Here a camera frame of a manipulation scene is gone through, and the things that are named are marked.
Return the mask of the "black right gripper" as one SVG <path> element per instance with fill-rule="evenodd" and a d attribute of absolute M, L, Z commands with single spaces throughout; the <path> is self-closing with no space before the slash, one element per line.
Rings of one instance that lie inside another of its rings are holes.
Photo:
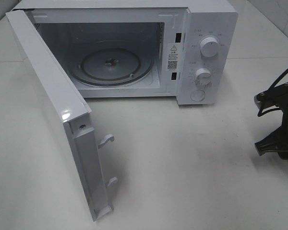
<path fill-rule="evenodd" d="M 270 91 L 264 91 L 254 97 L 258 108 L 277 106 L 282 108 L 283 117 L 281 124 L 281 143 L 288 144 L 288 82 L 274 87 Z"/>

